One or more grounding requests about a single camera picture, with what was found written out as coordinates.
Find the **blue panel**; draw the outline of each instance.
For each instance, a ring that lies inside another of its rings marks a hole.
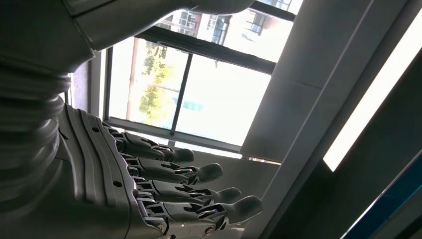
[[[375,234],[422,187],[422,155],[397,179],[344,239],[365,239]]]

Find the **screw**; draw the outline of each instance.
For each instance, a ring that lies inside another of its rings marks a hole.
[[[209,236],[214,232],[214,227],[209,227],[205,230],[204,235]]]
[[[163,231],[164,227],[162,225],[156,225],[156,228],[158,228],[160,231]]]

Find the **tree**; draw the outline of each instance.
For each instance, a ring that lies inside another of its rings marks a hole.
[[[153,76],[153,84],[148,85],[145,94],[141,98],[139,110],[148,116],[147,124],[157,125],[157,123],[167,118],[166,107],[172,102],[170,97],[166,97],[168,92],[159,87],[171,78],[173,67],[163,63],[167,48],[155,43],[147,42],[147,56],[145,57],[143,75]]]

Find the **fluorescent light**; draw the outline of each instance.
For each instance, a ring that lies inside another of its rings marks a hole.
[[[397,44],[324,156],[334,171],[422,47],[422,11]]]

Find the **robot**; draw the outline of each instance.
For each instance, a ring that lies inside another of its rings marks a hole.
[[[93,52],[178,9],[231,14],[252,0],[1,0],[0,238],[183,239],[261,212],[254,196],[190,185],[218,164],[65,105],[58,94]]]

